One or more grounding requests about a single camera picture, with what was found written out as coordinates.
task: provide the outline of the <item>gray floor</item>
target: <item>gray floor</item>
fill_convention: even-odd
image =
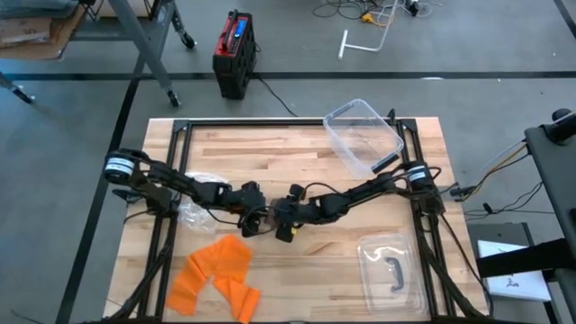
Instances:
[[[576,14],[576,2],[565,0]],[[164,61],[172,72],[211,70],[214,42],[230,8],[255,16],[263,49],[260,71],[544,71],[576,69],[576,41],[552,1],[444,0],[428,18],[401,16],[381,53],[347,51],[336,59],[341,32],[368,45],[374,28],[341,18],[320,19],[320,1],[179,1],[188,31],[198,41],[186,51],[171,32]],[[129,43],[71,43],[61,61],[0,60],[10,73],[131,72],[137,55]],[[25,323],[18,311],[52,322],[76,253],[98,171],[103,163],[128,82],[25,82],[38,96],[27,106],[0,91],[0,321]],[[522,138],[527,127],[576,102],[574,79],[490,80],[271,80],[270,86],[300,116],[322,116],[363,98],[379,113],[439,116],[459,181],[476,179],[488,158]],[[257,81],[242,102],[220,98],[214,81],[179,81],[184,103],[172,108],[158,84],[139,86],[122,145],[141,146],[149,118],[287,116]],[[502,206],[538,182],[529,159],[489,180],[465,207]],[[527,207],[551,210],[545,194]],[[122,232],[124,205],[108,197],[73,320],[102,313]],[[562,235],[554,217],[509,213],[471,222],[528,222],[536,242]],[[497,299],[496,316],[546,323],[536,303]],[[561,305],[560,313],[565,315]]]

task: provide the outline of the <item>red battery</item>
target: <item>red battery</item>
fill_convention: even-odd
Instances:
[[[228,13],[218,38],[212,68],[222,97],[243,99],[256,64],[256,42],[250,13]]]

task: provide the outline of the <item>black floor stripe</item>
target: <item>black floor stripe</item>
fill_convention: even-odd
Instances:
[[[576,23],[574,23],[574,20],[572,19],[572,17],[570,16],[570,13],[568,12],[568,9],[566,9],[566,6],[564,5],[564,2],[563,2],[564,0],[553,0],[553,1],[556,4],[558,11],[560,11],[562,18],[564,19],[564,21],[568,25],[568,28],[570,29],[572,36],[574,36],[574,38],[576,38]]]
[[[112,140],[108,151],[117,149],[122,142],[122,135],[124,129],[126,128],[126,122],[128,121],[128,116],[130,115],[130,110],[134,98],[136,97],[136,91],[138,90],[138,85],[140,83],[140,73],[144,69],[144,59],[139,57],[136,67],[134,68],[134,74],[126,90],[126,95],[124,96],[124,101],[118,118],[116,119],[116,125],[114,127],[114,132],[112,133]],[[78,289],[82,283],[82,276],[86,268],[86,262],[88,261],[88,256],[90,255],[90,248],[92,247],[92,242],[96,233],[96,228],[98,226],[98,221],[100,220],[100,212],[104,206],[104,199],[106,198],[106,193],[108,191],[108,181],[103,177],[98,180],[98,185],[96,186],[96,191],[94,193],[94,198],[92,204],[90,205],[90,211],[88,212],[88,218],[86,220],[86,225],[84,231],[82,232],[82,238],[80,239],[80,245],[78,251],[76,252],[76,257],[74,259],[74,264],[72,265],[72,270],[70,272],[70,277],[66,285],[66,290],[64,291],[64,296],[62,297],[62,302],[60,303],[60,308],[58,309],[58,315],[56,317],[56,323],[66,323],[70,322],[70,316],[72,315],[72,310],[74,309],[74,302],[77,297]]]
[[[213,73],[169,73],[174,81],[215,80]],[[7,74],[13,81],[127,81],[132,73],[102,74]],[[267,80],[315,80],[315,79],[538,79],[538,78],[576,78],[576,71],[534,71],[534,72],[258,72]],[[143,74],[142,80],[154,80],[151,74]]]

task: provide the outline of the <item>orange cloth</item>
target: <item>orange cloth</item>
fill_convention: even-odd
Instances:
[[[194,315],[198,293],[214,275],[212,284],[230,303],[234,318],[249,323],[260,296],[244,285],[251,259],[252,251],[233,235],[192,253],[172,283],[166,306],[181,315]]]

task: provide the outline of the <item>metal table leg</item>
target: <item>metal table leg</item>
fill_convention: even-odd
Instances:
[[[176,3],[174,3],[174,13],[172,13],[172,25],[174,26],[174,30],[178,33],[178,36],[180,36],[180,41],[182,41],[188,49],[193,49],[194,46],[196,46],[196,42],[186,32],[184,24],[182,23],[182,17],[176,7]]]
[[[22,86],[15,85],[12,80],[8,79],[2,72],[0,72],[0,87],[10,90],[18,98],[22,99],[27,104],[32,104],[34,102],[33,95],[27,95],[23,91]]]
[[[140,55],[146,61],[146,64],[152,71],[152,74],[160,83],[160,86],[166,94],[168,98],[170,98],[170,102],[174,107],[180,105],[180,101],[178,100],[178,96],[176,92],[172,88],[172,81],[168,77],[168,73],[162,64],[160,59],[159,51],[155,49],[154,44],[149,39],[149,36],[144,32],[144,29],[140,25],[138,21],[138,17],[132,11],[130,4],[127,0],[109,0],[110,6],[116,13],[118,20],[120,21],[122,27],[126,30],[126,32],[134,41],[134,44],[138,48]]]

